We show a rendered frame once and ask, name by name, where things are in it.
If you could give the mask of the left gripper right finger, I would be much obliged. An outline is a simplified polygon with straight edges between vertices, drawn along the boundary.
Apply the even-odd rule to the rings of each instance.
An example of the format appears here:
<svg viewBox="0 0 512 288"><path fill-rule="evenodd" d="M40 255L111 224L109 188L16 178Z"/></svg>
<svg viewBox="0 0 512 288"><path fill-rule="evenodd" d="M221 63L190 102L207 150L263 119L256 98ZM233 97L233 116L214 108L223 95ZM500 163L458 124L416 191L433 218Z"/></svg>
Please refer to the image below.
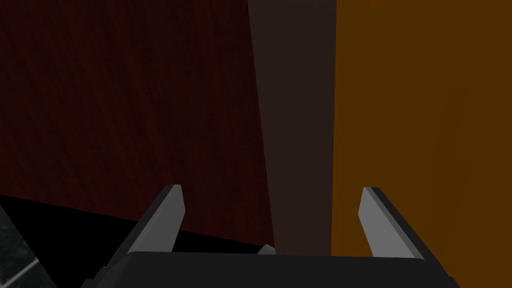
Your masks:
<svg viewBox="0 0 512 288"><path fill-rule="evenodd" d="M362 190L358 217L375 258L424 259L371 187Z"/></svg>

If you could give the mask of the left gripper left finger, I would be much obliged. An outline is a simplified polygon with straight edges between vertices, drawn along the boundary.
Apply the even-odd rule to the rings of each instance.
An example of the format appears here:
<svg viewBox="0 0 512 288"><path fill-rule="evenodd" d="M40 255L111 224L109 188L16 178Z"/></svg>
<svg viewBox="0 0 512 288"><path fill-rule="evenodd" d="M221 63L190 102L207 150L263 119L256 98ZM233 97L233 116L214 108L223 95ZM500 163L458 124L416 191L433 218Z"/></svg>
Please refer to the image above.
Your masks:
<svg viewBox="0 0 512 288"><path fill-rule="evenodd" d="M185 211L181 185L167 185L130 234L127 252L171 252Z"/></svg>

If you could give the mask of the dark red wooden door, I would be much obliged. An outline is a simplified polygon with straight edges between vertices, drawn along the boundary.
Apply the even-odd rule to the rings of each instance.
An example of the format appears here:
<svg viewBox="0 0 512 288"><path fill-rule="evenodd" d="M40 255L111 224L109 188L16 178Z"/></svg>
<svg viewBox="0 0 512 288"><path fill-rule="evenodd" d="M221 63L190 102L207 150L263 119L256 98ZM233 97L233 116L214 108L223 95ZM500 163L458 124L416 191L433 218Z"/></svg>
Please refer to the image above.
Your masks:
<svg viewBox="0 0 512 288"><path fill-rule="evenodd" d="M0 0L0 194L273 245L245 0Z"/></svg>

